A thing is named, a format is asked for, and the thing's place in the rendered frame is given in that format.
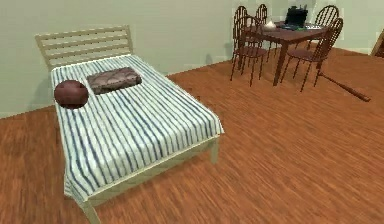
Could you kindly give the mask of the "dark red dining table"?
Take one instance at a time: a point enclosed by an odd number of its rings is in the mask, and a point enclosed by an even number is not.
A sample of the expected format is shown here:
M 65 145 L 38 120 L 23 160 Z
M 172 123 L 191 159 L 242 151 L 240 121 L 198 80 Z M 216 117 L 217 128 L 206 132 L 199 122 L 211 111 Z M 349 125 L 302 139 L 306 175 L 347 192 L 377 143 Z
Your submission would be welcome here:
M 243 28 L 243 31 L 255 33 L 256 37 L 261 40 L 271 41 L 281 45 L 280 54 L 276 66 L 273 85 L 276 86 L 279 82 L 281 71 L 285 62 L 285 57 L 290 45 L 298 44 L 316 37 L 321 37 L 326 28 L 309 29 L 301 31 L 292 31 L 281 28 L 275 28 L 272 31 L 264 31 L 262 28 L 256 28 L 254 25 Z

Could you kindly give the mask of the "dark red ball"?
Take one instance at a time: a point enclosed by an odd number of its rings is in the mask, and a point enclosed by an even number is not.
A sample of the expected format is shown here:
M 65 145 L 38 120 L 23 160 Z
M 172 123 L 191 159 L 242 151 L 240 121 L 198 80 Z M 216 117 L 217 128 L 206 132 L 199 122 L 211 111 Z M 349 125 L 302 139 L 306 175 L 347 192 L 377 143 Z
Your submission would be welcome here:
M 54 99 L 59 106 L 66 109 L 79 109 L 88 102 L 87 88 L 76 80 L 65 80 L 54 90 Z

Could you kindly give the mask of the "brown grey pillow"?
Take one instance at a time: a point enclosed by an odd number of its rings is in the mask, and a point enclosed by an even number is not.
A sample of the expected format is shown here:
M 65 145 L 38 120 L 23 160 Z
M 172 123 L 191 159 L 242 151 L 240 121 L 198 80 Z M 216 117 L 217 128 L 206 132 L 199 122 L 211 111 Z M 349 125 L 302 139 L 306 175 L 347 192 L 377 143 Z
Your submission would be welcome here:
M 142 83 L 141 76 L 131 67 L 100 72 L 87 77 L 95 95 L 125 89 Z

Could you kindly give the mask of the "dark red spindle chair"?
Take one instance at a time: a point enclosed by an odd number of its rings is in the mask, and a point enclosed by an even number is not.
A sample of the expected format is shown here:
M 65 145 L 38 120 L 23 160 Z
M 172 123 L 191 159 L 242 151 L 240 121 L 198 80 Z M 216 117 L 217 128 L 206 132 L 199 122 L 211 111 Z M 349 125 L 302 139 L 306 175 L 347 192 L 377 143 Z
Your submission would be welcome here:
M 293 58 L 297 59 L 298 61 L 304 61 L 309 63 L 300 91 L 303 91 L 304 89 L 305 83 L 309 75 L 309 71 L 313 64 L 316 64 L 317 69 L 315 80 L 317 81 L 318 77 L 322 75 L 322 64 L 328 58 L 328 54 L 331 51 L 336 40 L 338 39 L 343 26 L 344 20 L 342 18 L 335 19 L 328 26 L 327 31 L 324 33 L 324 35 L 320 38 L 314 51 L 310 51 L 303 48 L 287 51 L 287 55 L 289 56 L 288 63 L 290 63 Z
M 265 25 L 267 22 L 267 7 L 265 4 L 261 4 L 257 10 L 256 10 L 256 16 L 255 16 L 263 25 Z M 269 51 L 271 50 L 271 47 L 272 47 L 272 42 L 270 42 L 270 45 L 269 45 Z M 276 48 L 275 48 L 275 51 L 274 51 L 274 55 L 276 56 L 277 54 L 277 43 L 276 43 Z M 267 62 L 269 60 L 269 56 L 270 56 L 270 52 L 268 52 L 268 56 L 267 56 Z
M 260 61 L 258 78 L 261 78 L 264 57 L 267 51 L 262 48 L 263 24 L 255 17 L 246 15 L 236 20 L 233 34 L 232 71 L 230 80 L 233 80 L 234 71 L 238 69 L 244 74 L 245 65 L 251 66 L 249 86 L 254 79 L 255 65 Z
M 339 15 L 340 13 L 337 6 L 327 5 L 319 11 L 316 16 L 315 22 L 308 24 L 306 28 L 332 29 L 333 23 L 336 19 L 339 18 Z

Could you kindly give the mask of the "black laptop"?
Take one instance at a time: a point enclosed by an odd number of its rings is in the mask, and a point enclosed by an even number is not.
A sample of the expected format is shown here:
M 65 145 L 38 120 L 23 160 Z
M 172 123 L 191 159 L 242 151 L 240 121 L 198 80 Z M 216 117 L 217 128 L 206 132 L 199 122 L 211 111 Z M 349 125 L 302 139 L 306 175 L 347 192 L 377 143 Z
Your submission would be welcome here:
M 307 15 L 308 10 L 306 8 L 292 6 L 287 11 L 284 25 L 290 28 L 303 28 Z

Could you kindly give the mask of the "brown baseball bat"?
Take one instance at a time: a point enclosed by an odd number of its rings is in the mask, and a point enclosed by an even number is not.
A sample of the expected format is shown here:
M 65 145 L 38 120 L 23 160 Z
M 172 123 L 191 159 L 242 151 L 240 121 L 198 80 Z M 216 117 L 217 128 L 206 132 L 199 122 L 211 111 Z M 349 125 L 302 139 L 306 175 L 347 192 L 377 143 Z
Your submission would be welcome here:
M 334 80 L 334 79 L 332 79 L 332 78 L 330 78 L 328 76 L 326 76 L 323 72 L 320 72 L 319 76 L 322 76 L 322 77 L 326 78 L 330 82 L 336 84 L 337 86 L 341 87 L 342 89 L 344 89 L 348 93 L 352 94 L 353 96 L 357 97 L 358 99 L 360 99 L 360 100 L 362 100 L 364 102 L 370 102 L 371 101 L 370 97 L 368 97 L 368 96 L 364 95 L 363 93 L 360 93 L 360 92 L 354 90 L 353 88 L 348 87 L 348 86 L 346 86 L 346 85 L 344 85 L 344 84 L 342 84 L 342 83 L 340 83 L 340 82 L 338 82 L 338 81 L 336 81 L 336 80 Z

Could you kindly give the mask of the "brown wooden furniture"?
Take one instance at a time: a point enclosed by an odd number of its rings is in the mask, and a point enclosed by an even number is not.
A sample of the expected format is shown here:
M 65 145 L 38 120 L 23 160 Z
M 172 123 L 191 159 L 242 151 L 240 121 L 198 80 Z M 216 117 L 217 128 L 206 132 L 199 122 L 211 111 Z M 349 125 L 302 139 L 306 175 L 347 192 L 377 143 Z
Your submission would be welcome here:
M 384 29 L 379 35 L 372 51 L 371 56 L 384 58 Z

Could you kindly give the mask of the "striped bed with pale frame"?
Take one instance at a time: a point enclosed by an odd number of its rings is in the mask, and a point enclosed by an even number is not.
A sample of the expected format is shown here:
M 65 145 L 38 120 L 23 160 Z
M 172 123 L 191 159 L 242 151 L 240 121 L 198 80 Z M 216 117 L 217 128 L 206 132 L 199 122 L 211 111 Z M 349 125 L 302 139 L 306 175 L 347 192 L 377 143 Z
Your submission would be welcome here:
M 96 206 L 209 150 L 216 160 L 224 130 L 218 116 L 133 52 L 126 25 L 35 38 L 51 80 L 86 83 L 130 67 L 139 85 L 96 95 L 79 109 L 57 107 L 65 156 L 64 193 L 90 224 Z

